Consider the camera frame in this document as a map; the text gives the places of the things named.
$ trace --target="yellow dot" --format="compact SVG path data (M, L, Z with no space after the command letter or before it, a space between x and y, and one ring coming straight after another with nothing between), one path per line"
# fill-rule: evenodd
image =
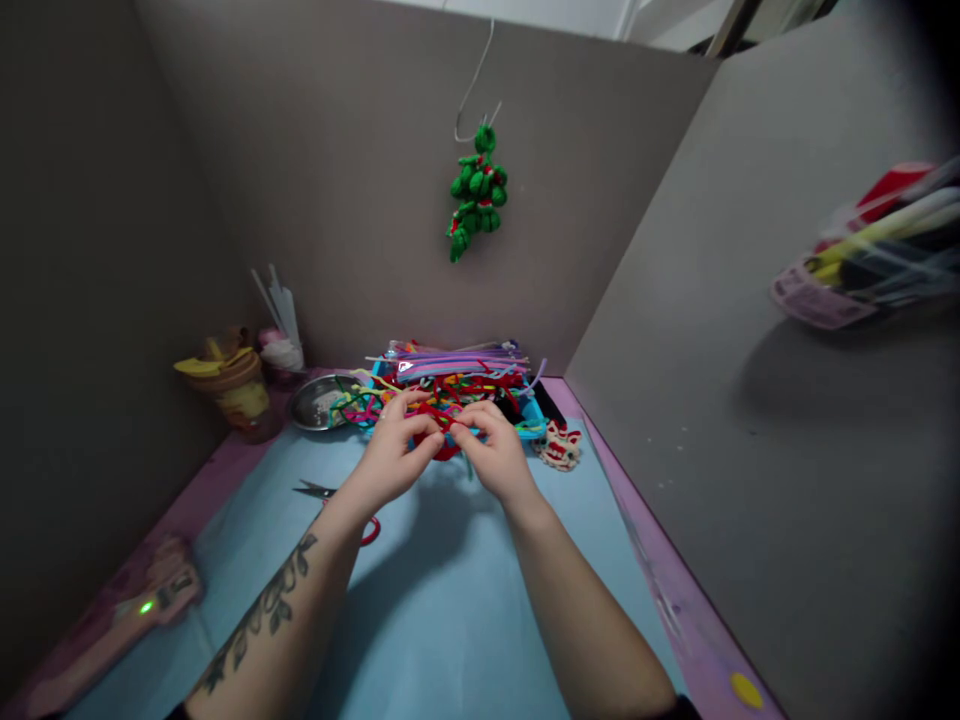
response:
M730 685L733 687L734 694L744 705L756 708L757 710L763 707L763 698L760 697L760 691L743 675L740 673L731 675Z

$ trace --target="scissors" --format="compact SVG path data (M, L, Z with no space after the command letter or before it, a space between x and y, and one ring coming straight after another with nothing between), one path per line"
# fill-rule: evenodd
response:
M327 500L333 497L333 494L336 492L336 489L325 488L322 485L314 485L312 482L307 480L301 480L306 487L294 488L295 492L303 493L304 495L309 495L310 497L318 497L323 500L323 504L327 504ZM369 545L380 535L380 521L375 517L370 518L370 522L373 523L373 530L371 530L367 535L364 535L363 540L360 541L360 545Z

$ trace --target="scissor handle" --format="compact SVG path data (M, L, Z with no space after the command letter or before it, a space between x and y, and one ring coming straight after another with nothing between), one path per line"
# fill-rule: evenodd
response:
M328 500L329 498L324 498L323 504L326 505ZM369 525L370 523L373 523L373 530L371 530L369 533L363 536L363 539L360 541L360 547L363 547L364 545L369 545L380 536L380 521L377 520L376 517L372 517L370 518L370 522L367 523L367 525Z

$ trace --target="wire hook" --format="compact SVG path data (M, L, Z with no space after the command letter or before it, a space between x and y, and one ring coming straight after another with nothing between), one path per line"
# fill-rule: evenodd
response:
M480 71L483 70L483 63L487 60L487 53L490 51L490 43L493 42L493 30L495 27L496 21L493 18L490 18L490 35L487 37L487 44L483 48L483 55L480 56L480 62L477 64L477 70L473 73L473 80L470 81L470 87L467 88L467 93L463 96L463 100L460 101L460 107L457 109L457 122L453 126L453 139L457 142L471 142L477 136L477 134L474 133L468 138L460 137L460 117L463 115L463 108L467 104L467 100L470 98L470 93L473 92L473 86L477 84L477 78L480 77ZM497 119L497 113L500 112L500 107L502 105L503 100L497 103L497 109L493 111L493 117L490 118L491 127L493 126L494 121ZM487 124L486 113L484 113L480 124Z

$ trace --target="wrist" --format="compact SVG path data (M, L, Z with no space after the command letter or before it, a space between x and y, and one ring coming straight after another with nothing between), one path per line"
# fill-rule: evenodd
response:
M531 479L529 485L500 498L507 519L514 524L538 522L553 514L553 508Z
M351 475L343 483L336 494L327 502L324 512L331 511L340 523L351 528L364 527L370 518L376 515L382 507L381 503L373 501L369 492L364 492L360 483L350 482Z

